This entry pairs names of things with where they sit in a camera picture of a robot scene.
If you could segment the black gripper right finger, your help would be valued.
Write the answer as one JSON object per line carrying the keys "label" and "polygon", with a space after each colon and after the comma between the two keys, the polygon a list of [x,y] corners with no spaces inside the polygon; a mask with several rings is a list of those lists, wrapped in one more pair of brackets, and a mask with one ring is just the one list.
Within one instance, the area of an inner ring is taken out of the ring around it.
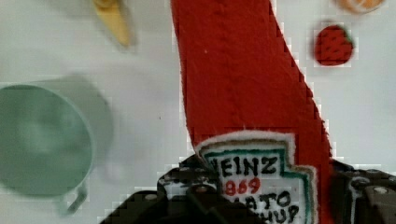
{"label": "black gripper right finger", "polygon": [[333,160],[331,212],[335,224],[396,224],[396,177]]}

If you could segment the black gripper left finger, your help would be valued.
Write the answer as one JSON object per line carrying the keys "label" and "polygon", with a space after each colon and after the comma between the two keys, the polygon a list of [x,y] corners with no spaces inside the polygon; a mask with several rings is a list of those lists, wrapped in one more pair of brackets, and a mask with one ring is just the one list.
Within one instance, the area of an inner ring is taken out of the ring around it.
{"label": "black gripper left finger", "polygon": [[216,207],[224,204],[219,178],[197,156],[159,178],[157,189],[167,198],[166,215],[157,224],[224,224]]}

